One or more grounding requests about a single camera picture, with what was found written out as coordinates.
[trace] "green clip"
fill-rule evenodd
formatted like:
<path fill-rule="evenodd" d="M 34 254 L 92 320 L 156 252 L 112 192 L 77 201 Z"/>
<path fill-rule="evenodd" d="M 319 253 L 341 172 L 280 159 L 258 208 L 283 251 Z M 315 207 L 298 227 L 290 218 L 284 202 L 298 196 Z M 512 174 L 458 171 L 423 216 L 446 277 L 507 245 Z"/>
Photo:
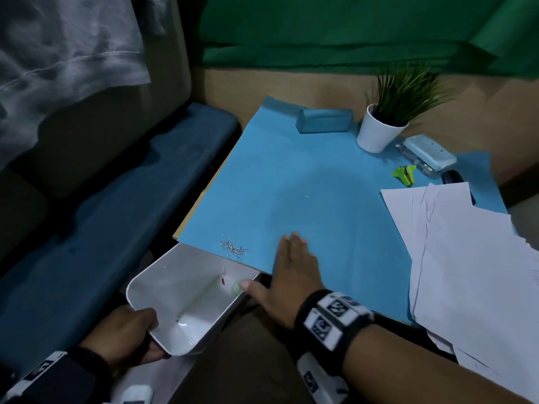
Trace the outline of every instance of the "green clip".
<path fill-rule="evenodd" d="M 393 177 L 397 177 L 406 187 L 410 187 L 415 183 L 414 170 L 416 166 L 401 166 L 397 167 L 393 172 Z"/>

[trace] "blue tabletop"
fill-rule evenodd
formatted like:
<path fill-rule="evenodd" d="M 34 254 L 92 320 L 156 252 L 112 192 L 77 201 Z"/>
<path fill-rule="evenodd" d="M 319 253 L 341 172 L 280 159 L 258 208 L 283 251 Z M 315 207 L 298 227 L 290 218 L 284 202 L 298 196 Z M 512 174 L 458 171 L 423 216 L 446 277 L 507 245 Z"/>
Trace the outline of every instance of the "blue tabletop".
<path fill-rule="evenodd" d="M 247 248 L 241 262 L 271 272 L 279 238 L 305 237 L 324 284 L 370 309 L 410 323 L 411 259 L 381 189 L 402 188 L 391 174 L 409 164 L 394 144 L 372 155 L 349 132 L 301 135 L 303 107 L 266 98 L 185 227 L 180 242 L 227 256 L 229 237 Z M 457 155 L 477 206 L 506 213 L 485 152 Z M 441 183 L 416 172 L 415 186 Z"/>

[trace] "green fabric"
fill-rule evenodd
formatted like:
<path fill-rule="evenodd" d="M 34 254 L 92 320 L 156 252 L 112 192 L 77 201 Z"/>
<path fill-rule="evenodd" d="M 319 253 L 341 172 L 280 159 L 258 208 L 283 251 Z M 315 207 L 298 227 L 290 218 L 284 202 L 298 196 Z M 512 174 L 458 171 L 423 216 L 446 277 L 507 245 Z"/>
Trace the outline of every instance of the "green fabric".
<path fill-rule="evenodd" d="M 539 76 L 539 0 L 179 0 L 192 65 Z"/>

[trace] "green leaves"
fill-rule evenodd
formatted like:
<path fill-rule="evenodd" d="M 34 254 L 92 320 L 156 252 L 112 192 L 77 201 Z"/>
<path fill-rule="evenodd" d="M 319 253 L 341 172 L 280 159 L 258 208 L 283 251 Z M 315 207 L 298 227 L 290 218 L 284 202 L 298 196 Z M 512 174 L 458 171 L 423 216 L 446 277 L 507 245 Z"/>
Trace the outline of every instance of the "green leaves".
<path fill-rule="evenodd" d="M 386 125 L 406 126 L 414 117 L 452 100 L 442 90 L 438 75 L 430 68 L 384 69 L 378 76 L 378 104 L 373 117 Z"/>

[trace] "blue seat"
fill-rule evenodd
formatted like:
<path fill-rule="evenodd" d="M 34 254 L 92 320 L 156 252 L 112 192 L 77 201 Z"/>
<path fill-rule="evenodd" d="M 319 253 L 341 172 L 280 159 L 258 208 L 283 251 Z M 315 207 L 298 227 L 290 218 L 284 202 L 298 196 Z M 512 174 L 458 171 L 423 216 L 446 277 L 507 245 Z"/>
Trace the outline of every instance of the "blue seat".
<path fill-rule="evenodd" d="M 66 237 L 48 238 L 0 278 L 0 362 L 24 375 L 78 343 L 237 125 L 192 103 L 136 168 L 81 203 Z"/>

